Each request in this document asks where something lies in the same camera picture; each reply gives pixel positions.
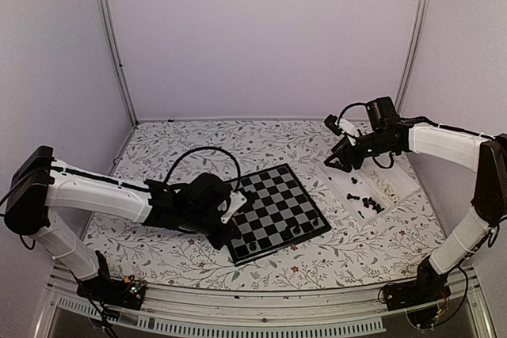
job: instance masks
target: chessboard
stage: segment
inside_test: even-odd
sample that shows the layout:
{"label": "chessboard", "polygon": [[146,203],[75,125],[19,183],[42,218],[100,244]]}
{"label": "chessboard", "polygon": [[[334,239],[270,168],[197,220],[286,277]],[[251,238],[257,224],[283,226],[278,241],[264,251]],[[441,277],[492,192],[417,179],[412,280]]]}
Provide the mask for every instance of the chessboard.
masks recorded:
{"label": "chessboard", "polygon": [[227,245],[237,266],[331,230],[288,164],[241,177],[239,190],[248,202],[232,219],[242,235]]}

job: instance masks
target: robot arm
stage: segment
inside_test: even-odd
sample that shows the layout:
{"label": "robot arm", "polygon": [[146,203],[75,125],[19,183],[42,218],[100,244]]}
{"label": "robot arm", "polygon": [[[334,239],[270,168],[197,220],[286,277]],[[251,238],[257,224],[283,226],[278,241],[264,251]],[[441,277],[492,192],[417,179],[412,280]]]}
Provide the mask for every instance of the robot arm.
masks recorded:
{"label": "robot arm", "polygon": [[363,105],[373,130],[367,135],[358,136],[341,116],[326,119],[332,132],[345,135],[326,159],[327,166],[350,172],[368,157],[389,153],[392,164],[393,154],[413,152],[443,158],[477,173],[470,210],[445,242],[419,264],[417,279],[383,288],[389,310],[449,296],[448,273],[477,251],[507,211],[507,135],[491,138],[440,126],[425,117],[403,119],[389,97]]}
{"label": "robot arm", "polygon": [[106,259],[63,222],[54,207],[72,207],[127,218],[145,226],[205,234],[216,249],[239,235],[231,216],[246,202],[210,173],[190,184],[124,181],[69,166],[39,147],[13,176],[5,223],[30,236],[69,268],[78,293],[112,305],[140,309],[144,281],[112,279]]}

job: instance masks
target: white tray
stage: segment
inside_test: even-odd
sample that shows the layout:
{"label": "white tray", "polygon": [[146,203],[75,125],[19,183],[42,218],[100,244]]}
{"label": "white tray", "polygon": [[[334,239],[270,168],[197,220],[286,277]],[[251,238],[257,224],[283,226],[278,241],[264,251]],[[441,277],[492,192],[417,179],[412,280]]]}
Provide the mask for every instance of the white tray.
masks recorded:
{"label": "white tray", "polygon": [[[364,226],[364,224],[374,221],[396,208],[400,202],[419,189],[419,184],[412,180],[397,164],[394,164],[391,169],[381,169],[375,165],[371,158],[364,160],[361,169],[353,170],[351,173],[329,168],[323,162],[316,165],[316,171],[319,178],[360,226]],[[352,182],[353,177],[357,179],[356,184]],[[360,199],[347,199],[348,193],[359,196]],[[362,201],[364,197],[371,197],[384,210],[377,213],[371,206],[364,207]]]}

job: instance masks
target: light purple wall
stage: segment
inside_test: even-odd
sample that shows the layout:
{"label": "light purple wall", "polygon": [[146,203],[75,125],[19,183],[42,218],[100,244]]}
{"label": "light purple wall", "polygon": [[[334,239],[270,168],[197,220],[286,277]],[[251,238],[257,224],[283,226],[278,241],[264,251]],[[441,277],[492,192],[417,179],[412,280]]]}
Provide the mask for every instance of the light purple wall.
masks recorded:
{"label": "light purple wall", "polygon": [[[110,0],[141,120],[323,117],[396,94],[417,0]],[[365,117],[364,111],[351,112]]]}
{"label": "light purple wall", "polygon": [[[41,144],[105,172],[128,134],[96,0],[0,1],[0,192]],[[83,216],[67,215],[78,230]],[[0,336],[30,336],[52,267],[0,222]]]}
{"label": "light purple wall", "polygon": [[[507,2],[430,0],[404,116],[431,119],[476,131],[507,131]],[[475,175],[434,158],[414,157],[430,198],[449,233],[465,215]],[[507,336],[507,233],[484,247],[475,268],[494,318]]]}

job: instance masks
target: floral tablecloth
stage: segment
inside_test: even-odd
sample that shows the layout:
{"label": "floral tablecloth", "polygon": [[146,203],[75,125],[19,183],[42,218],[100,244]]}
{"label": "floral tablecloth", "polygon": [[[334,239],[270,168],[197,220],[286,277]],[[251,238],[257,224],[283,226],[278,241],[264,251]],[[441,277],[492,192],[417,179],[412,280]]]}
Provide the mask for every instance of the floral tablecloth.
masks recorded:
{"label": "floral tablecloth", "polygon": [[[359,123],[366,130],[366,123]],[[221,146],[236,156],[243,173],[287,162],[309,191],[332,230],[300,245],[235,267],[224,247],[205,237],[141,226],[95,214],[86,244],[103,252],[112,275],[135,274],[152,283],[244,291],[299,290],[364,285],[414,275],[421,259],[444,234],[422,191],[383,218],[360,228],[317,178],[314,166],[337,143],[318,121],[212,121],[142,123],[123,156],[117,177],[161,180],[174,160],[197,146]],[[415,178],[405,156],[397,163]],[[199,152],[184,160],[172,180],[189,181],[209,171],[235,176],[225,155]]]}

